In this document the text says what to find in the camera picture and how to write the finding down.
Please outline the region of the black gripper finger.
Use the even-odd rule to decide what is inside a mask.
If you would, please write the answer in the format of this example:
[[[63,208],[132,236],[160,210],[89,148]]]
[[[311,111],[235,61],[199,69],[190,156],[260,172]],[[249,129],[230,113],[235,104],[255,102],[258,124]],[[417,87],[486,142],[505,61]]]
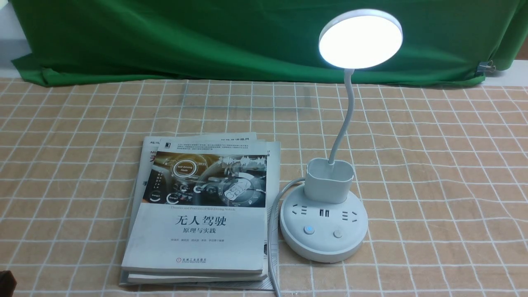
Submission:
[[[12,297],[16,286],[17,280],[11,271],[0,272],[0,297]]]

